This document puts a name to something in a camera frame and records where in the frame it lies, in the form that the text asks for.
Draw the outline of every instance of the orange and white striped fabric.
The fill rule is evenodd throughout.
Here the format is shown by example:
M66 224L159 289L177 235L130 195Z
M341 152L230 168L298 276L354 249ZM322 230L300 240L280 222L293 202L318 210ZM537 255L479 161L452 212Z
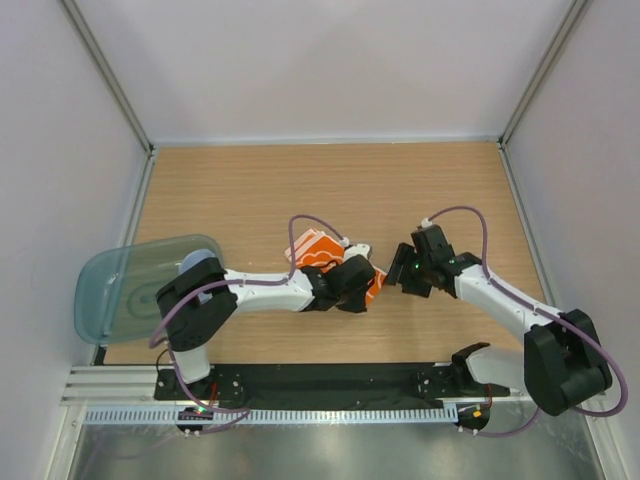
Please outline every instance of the orange and white striped fabric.
M327 235L321 230L310 228L304 232L294 242L296 252L296 267L312 266L321 267L323 271L332 268L332 262L342 263L344 256L344 248L333 237ZM284 256L291 261L291 249L287 248ZM369 290L367 291L367 306L373 298L380 292L382 282L387 276L386 272L380 270L374 265L376 270L376 278Z

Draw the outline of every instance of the transparent container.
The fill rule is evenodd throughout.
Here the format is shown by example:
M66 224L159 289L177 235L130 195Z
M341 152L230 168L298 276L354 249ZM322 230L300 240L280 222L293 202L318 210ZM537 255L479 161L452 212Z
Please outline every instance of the transparent container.
M188 254L201 249L222 261L220 247L205 235L141 243L93 257L76 286L78 335L94 345L149 337L161 320L156 292L178 276Z

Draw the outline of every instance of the metal frame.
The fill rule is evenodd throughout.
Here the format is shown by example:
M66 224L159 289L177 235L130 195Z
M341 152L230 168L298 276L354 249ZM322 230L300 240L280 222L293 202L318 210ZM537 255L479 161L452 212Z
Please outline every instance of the metal frame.
M78 8L75 0L58 0L74 30L78 34L81 42L89 53L94 65L96 66L100 76L105 82L106 88L111 93L114 101L118 105L127 123L131 127L133 133L147 152L148 157L143 168L143 172L138 186L138 193L132 207L130 219L127 225L123 245L129 245L133 242L138 227L140 214L144 205L147 194L149 181L156 161L156 151L154 145L148 138L143 126L141 125L133 107L131 106L126 94L124 93L117 77L113 73L109 63L103 54L97 40L91 32L82 12ZM593 0L574 0L563 18L556 34L554 35L549 47L547 48L541 62L539 63L535 73L529 81L520 101L510 117L503 134L497 139L500 156L505 168L505 173L511 187L511 191L516 203L516 207L522 221L525 236L527 238L529 248L532 253L533 261L540 278L540 282L548 302L555 303L553 285L549 276L545 271L543 256L536 244L536 235L531 227L527 209L523 203L520 194L518 181L511 167L508 145L512 139L521 120L525 116L532 101L536 97L548 78L554 65L560 58L564 47L575 32L585 12ZM304 143L348 143L355 139L305 139ZM410 137L405 139L398 138L376 138L376 139L359 139L360 141L384 141L384 142L415 142L424 141L424 138ZM453 138L442 138L436 140L453 140ZM495 138L473 138L473 140L495 141ZM300 141L289 140L286 143L303 143ZM75 367L65 388L61 410L63 419L59 429L59 438L56 449L52 454L51 462L46 478L49 480L66 479L71 468L73 455L76 449L78 438L80 435L80 427L87 413L87 409L91 405L133 405L138 407L158 404L153 400L153 391L155 388L156 372L153 366L120 366L120 367ZM450 399L452 402L469 402L483 401L483 399ZM530 400L526 396L506 397L495 399L495 401L514 401ZM589 405L591 408L601 408L600 402L593 401ZM608 478L627 478L621 461L619 451L615 444L615 436L612 434L606 420L588 420L589 428L596 444L597 453L600 457L602 466Z

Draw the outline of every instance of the wood grain surface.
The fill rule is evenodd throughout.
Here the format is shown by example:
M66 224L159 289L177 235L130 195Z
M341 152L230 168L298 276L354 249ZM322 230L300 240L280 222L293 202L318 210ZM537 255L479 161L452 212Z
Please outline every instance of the wood grain surface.
M136 241L202 233L218 241L230 268L285 272L287 221L309 213L371 244L373 263L386 269L423 217L457 204L486 215L496 273L542 299L493 143L162 149ZM451 213L439 223L456 251L480 254L472 214ZM310 226L300 221L296 233ZM443 292L423 299L386 287L359 315L336 309L238 315L208 347L212 362L417 362L446 361L479 341L518 348L496 321ZM157 354L143 341L112 345L106 363L153 363Z

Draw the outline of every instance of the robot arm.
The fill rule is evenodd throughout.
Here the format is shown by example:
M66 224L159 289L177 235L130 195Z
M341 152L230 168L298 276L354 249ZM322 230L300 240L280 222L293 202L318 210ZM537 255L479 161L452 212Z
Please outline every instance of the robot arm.
M346 252L349 254L345 254L342 264L328 271L302 267L284 283L286 273L227 270L211 256L200 259L191 268L181 269L181 274L156 294L163 317L190 292L221 283L187 303L167 325L167 336L185 383L209 375L206 343L235 314L262 310L325 311L334 306L353 313L366 311L365 295L375 278L375 269L367 259L370 248L354 245Z
M400 283L403 292L423 297L433 287L444 290L484 310L524 346L524 353L486 344L471 348L466 367L475 381L528 393L550 415L559 415L611 386L611 373L602 356L536 310L543 307L560 316L599 344L584 312L563 313L540 304L485 269L475 255L455 254L438 225L420 227L411 237L413 246L398 246L386 284ZM531 308L523 307L523 301Z

